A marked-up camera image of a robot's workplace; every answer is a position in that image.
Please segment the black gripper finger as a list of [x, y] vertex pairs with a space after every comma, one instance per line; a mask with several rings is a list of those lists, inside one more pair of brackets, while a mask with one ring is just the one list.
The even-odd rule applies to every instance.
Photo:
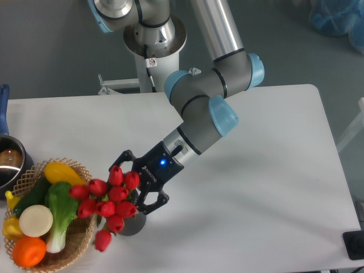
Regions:
[[151, 192], [150, 185], [140, 186], [133, 194], [133, 204], [138, 212], [148, 215], [169, 202], [169, 195], [165, 191]]
[[123, 151], [119, 157], [114, 161], [114, 163], [109, 167], [109, 172], [113, 169], [114, 166], [121, 166], [124, 162], [133, 162], [136, 159], [135, 155], [131, 150]]

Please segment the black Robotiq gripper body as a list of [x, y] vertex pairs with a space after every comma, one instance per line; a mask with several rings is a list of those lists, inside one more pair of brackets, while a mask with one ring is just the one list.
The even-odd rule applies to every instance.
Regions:
[[170, 152], [164, 142], [160, 141], [145, 155], [133, 161], [132, 170], [139, 173], [138, 189], [142, 194], [160, 192], [164, 184], [184, 168], [175, 158], [182, 149], [180, 144]]

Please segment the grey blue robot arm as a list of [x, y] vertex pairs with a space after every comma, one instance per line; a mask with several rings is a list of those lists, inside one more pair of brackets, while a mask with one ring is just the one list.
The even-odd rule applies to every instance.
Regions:
[[226, 136], [238, 117], [226, 99], [259, 85], [264, 78], [260, 58], [247, 53], [226, 1], [192, 1], [213, 68], [205, 72], [179, 69], [179, 52], [187, 40], [183, 23], [170, 12], [169, 1], [89, 1], [103, 32], [123, 30], [135, 56], [142, 92], [164, 92], [182, 124], [141, 158], [131, 151], [115, 161], [133, 163], [140, 175], [137, 209], [149, 214], [168, 202], [163, 187]]

